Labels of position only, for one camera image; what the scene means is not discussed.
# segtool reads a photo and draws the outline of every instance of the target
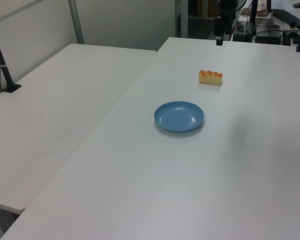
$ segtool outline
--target white table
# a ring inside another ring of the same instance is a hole
[[[222,86],[198,83],[201,69],[222,72]],[[178,100],[203,109],[202,129],[155,125]],[[169,38],[12,239],[300,240],[300,53]]]
[[[155,53],[72,44],[0,94],[0,208],[20,214]]]

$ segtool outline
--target plate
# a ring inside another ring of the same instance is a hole
[[[154,120],[163,129],[184,133],[198,128],[204,121],[204,111],[187,101],[165,103],[154,112]]]

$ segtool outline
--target desk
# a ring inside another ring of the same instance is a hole
[[[223,84],[198,83],[201,69]],[[177,100],[203,109],[202,129],[155,125],[156,108]],[[12,239],[300,240],[300,53],[169,38]]]
[[[72,44],[0,94],[0,208],[20,214],[155,53]]]

